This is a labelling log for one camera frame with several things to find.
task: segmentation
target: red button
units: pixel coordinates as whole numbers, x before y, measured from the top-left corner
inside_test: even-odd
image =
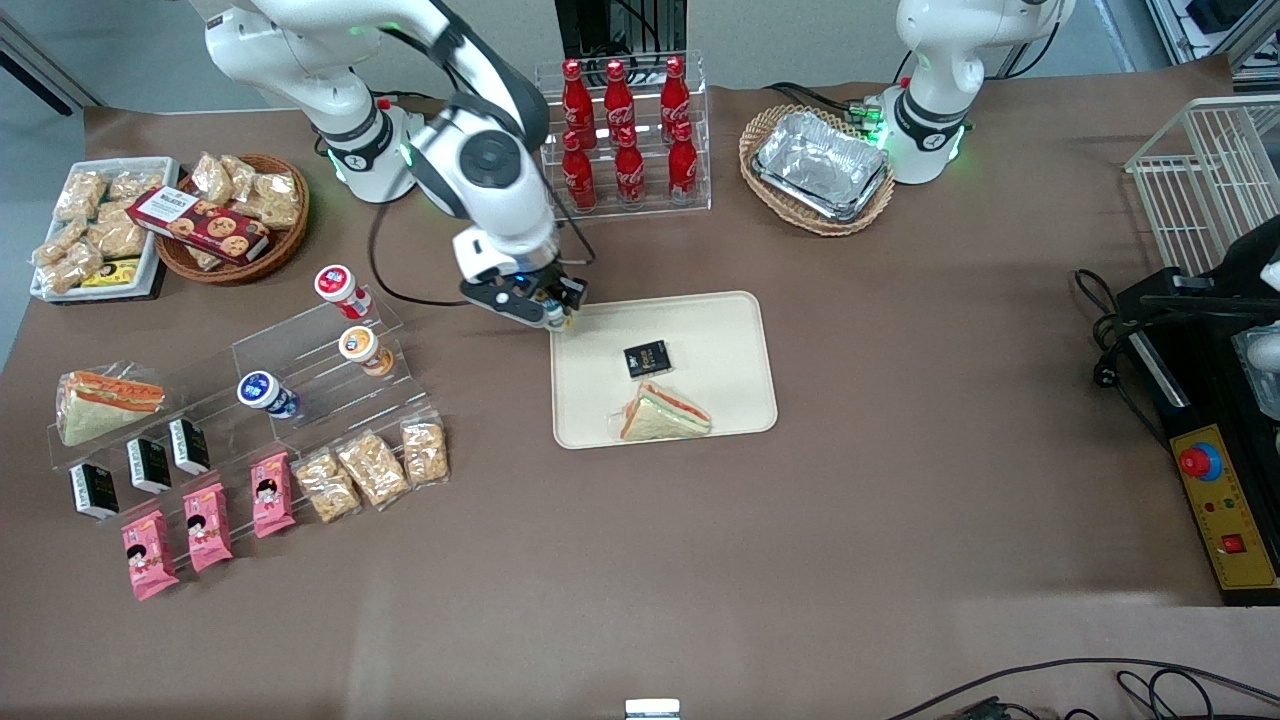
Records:
[[[1198,447],[1188,447],[1178,456],[1178,464],[1183,471],[1193,478],[1203,478],[1213,468],[1208,452]]]

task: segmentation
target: wicker basket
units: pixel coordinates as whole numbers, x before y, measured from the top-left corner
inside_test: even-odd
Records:
[[[890,170],[888,177],[884,178],[879,190],[876,191],[876,195],[867,204],[867,208],[863,209],[863,213],[858,215],[858,219],[852,223],[835,223],[828,218],[822,217],[813,208],[809,208],[808,205],[760,179],[759,176],[755,174],[755,170],[751,169],[751,158],[755,155],[755,151],[764,145],[764,141],[769,138],[769,135],[773,133],[773,128],[777,127],[778,120],[781,120],[783,115],[804,110],[817,114],[836,129],[847,132],[849,135],[858,135],[852,126],[824,110],[805,108],[804,105],[778,105],[777,108],[760,113],[754,120],[748,123],[741,140],[737,141],[739,169],[742,172],[742,178],[746,181],[746,184],[755,191],[755,195],[758,195],[765,205],[777,213],[780,218],[792,225],[804,228],[823,237],[842,237],[854,234],[855,232],[872,224],[872,220],[874,220],[884,210],[890,199],[893,197],[892,169]]]
[[[241,160],[262,174],[289,173],[293,176],[298,199],[302,201],[302,208],[298,210],[298,224],[288,231],[273,231],[270,247],[268,247],[261,258],[248,265],[236,266],[224,264],[207,273],[200,269],[196,259],[191,256],[191,252],[187,252],[186,245],[177,240],[156,236],[156,249],[160,251],[160,259],[164,260],[164,264],[170,270],[188,281],[227,286],[260,281],[283,268],[293,258],[293,254],[298,251],[298,246],[302,245],[302,237],[307,232],[307,213],[311,210],[311,193],[307,190],[306,178],[302,177],[302,173],[297,168],[271,155],[241,155]],[[191,176],[187,176],[178,184],[178,190],[195,195],[196,183],[192,182]]]

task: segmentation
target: acrylic bottle rack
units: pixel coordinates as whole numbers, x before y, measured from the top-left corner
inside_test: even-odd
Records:
[[[689,86],[689,120],[694,126],[694,147],[698,149],[698,186],[690,205],[676,205],[671,201],[667,168],[669,146],[662,140],[662,87],[667,82],[667,58],[685,58],[685,83]],[[631,95],[636,104],[636,147],[645,164],[645,201],[640,209],[627,210],[618,202],[618,188],[614,182],[614,149],[609,141],[608,124],[604,120],[604,67],[608,58],[582,60],[582,82],[595,105],[596,146],[588,150],[591,172],[595,178],[596,205],[585,218],[614,218],[623,215],[649,215],[654,213],[680,213],[686,210],[710,210],[712,208],[712,159],[710,159],[710,96],[707,94],[707,74],[703,68],[703,55],[696,50],[685,53],[641,53],[627,58]],[[564,73],[559,63],[543,63],[534,69],[538,90],[547,97],[552,110],[550,131],[543,145],[543,170],[561,200],[570,208],[568,188],[564,184],[564,172],[561,163],[564,158],[563,135],[568,129],[564,123]],[[557,217],[563,217],[556,209]]]
[[[338,352],[338,337],[355,324],[372,329],[381,346],[394,354],[396,365],[389,374],[370,377]],[[250,469],[260,460],[279,452],[288,452],[291,460],[296,460],[366,429],[399,452],[399,421],[429,409],[426,392],[410,373],[397,338],[402,325],[381,297],[376,297],[370,314],[358,322],[348,320],[329,304],[317,305],[163,377],[159,384],[165,388],[164,405],[145,420],[74,447],[64,446],[58,427],[50,425],[50,464],[64,480],[67,473],[82,462],[111,473],[120,512],[101,520],[102,527],[120,529],[154,510],[163,511],[175,562],[183,568],[188,564],[187,555],[178,548],[187,547],[184,495],[220,482],[225,488],[234,542],[252,532]],[[271,373],[298,395],[298,415],[275,420],[239,402],[236,392],[239,379],[255,370]],[[173,465],[169,421],[178,418],[186,418],[205,433],[212,464],[209,473],[192,477]],[[125,443],[137,437],[164,446],[170,459],[170,489],[150,495],[129,483]],[[293,506],[301,511],[308,502],[296,492]]]

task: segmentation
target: foil container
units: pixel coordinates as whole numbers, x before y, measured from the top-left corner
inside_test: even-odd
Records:
[[[858,218],[888,177],[888,156],[810,111],[790,113],[751,160],[760,179],[836,222]]]

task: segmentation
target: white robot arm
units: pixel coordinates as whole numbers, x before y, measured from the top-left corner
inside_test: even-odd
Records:
[[[229,77],[297,104],[362,200],[387,202],[413,184],[474,225],[453,240],[463,297],[532,327],[561,329],[585,283],[559,263],[554,214],[531,152],[549,111],[516,73],[439,0],[256,0],[209,22],[206,45]],[[396,36],[462,88],[430,124],[380,108],[351,65]]]
[[[910,85],[879,101],[895,179],[918,184],[942,174],[986,79],[979,47],[1044,37],[1074,9],[1075,0],[901,0],[897,33],[918,65]]]

